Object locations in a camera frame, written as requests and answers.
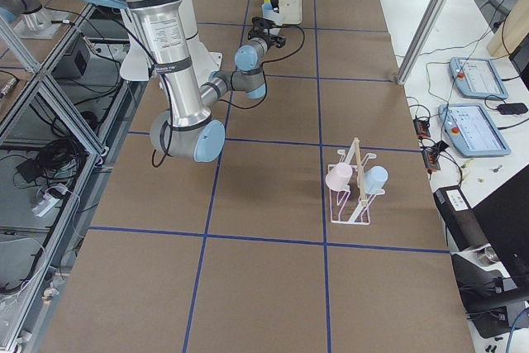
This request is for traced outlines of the grey plastic cup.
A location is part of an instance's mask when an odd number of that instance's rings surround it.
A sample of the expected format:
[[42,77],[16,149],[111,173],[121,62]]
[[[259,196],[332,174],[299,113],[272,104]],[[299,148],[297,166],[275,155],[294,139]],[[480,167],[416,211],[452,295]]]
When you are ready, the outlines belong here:
[[276,12],[273,7],[272,7],[272,4],[270,2],[264,2],[262,5],[261,5],[261,11],[262,11],[262,17],[266,20],[270,20],[274,23],[275,25],[275,30],[278,31],[283,23],[284,23],[284,16],[279,13],[279,12]]

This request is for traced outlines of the pink plastic cup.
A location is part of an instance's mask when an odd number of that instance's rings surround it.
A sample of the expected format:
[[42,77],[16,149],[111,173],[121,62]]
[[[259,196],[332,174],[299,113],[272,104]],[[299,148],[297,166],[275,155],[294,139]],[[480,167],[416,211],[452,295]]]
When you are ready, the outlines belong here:
[[350,165],[340,162],[336,165],[329,165],[325,183],[326,186],[334,192],[341,191],[349,182],[353,174]]

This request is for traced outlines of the light blue plastic cup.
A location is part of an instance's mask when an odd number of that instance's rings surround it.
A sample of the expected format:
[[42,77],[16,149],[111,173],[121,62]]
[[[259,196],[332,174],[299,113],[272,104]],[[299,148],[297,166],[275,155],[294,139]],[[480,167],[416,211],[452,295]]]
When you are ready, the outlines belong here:
[[382,166],[374,166],[365,172],[365,192],[376,194],[388,181],[388,171]]

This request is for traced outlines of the cream bunny serving tray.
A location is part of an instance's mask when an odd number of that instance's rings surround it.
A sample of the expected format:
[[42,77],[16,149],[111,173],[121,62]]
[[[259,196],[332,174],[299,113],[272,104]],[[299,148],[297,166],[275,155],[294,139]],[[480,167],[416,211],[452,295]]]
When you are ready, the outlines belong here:
[[284,24],[299,25],[303,22],[303,0],[279,0],[279,13],[284,16]]

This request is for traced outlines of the far teach pendant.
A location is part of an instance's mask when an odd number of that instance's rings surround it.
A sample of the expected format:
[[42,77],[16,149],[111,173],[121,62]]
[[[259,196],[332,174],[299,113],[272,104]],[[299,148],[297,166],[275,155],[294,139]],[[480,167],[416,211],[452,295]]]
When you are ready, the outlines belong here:
[[452,57],[449,68],[455,86],[463,97],[508,98],[508,91],[491,59]]

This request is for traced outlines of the teach pendant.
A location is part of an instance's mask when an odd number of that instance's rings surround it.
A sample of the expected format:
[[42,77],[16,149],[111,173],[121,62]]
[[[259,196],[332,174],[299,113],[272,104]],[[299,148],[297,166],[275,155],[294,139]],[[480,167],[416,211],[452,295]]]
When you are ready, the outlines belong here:
[[511,149],[481,104],[441,105],[441,125],[452,146],[463,157],[502,157]]
[[463,97],[508,98],[508,91],[491,59],[452,57],[449,68],[455,86]]

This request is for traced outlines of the near teach pendant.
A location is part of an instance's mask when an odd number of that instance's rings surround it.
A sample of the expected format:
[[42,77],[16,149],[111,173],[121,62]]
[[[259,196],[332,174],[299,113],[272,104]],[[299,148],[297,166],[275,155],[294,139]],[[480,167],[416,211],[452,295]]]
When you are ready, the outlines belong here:
[[441,125],[452,146],[463,157],[502,157],[511,149],[481,104],[441,105]]

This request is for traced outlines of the black power adapter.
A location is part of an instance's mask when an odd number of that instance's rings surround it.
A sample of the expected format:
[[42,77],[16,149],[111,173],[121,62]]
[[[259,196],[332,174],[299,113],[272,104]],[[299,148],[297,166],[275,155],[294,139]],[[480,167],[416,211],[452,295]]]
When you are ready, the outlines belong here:
[[528,107],[524,103],[501,103],[497,111],[502,115],[522,115],[528,113]]

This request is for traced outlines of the aluminium frame post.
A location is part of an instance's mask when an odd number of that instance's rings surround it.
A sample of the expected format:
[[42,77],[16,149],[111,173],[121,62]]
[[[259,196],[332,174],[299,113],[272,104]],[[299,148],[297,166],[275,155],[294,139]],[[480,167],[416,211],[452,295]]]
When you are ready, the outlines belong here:
[[424,12],[418,28],[412,38],[412,41],[407,49],[403,61],[399,67],[398,73],[395,76],[395,83],[404,85],[409,77],[412,69],[417,62],[419,55],[427,42],[429,35],[440,16],[443,7],[447,0],[430,0],[427,9]]

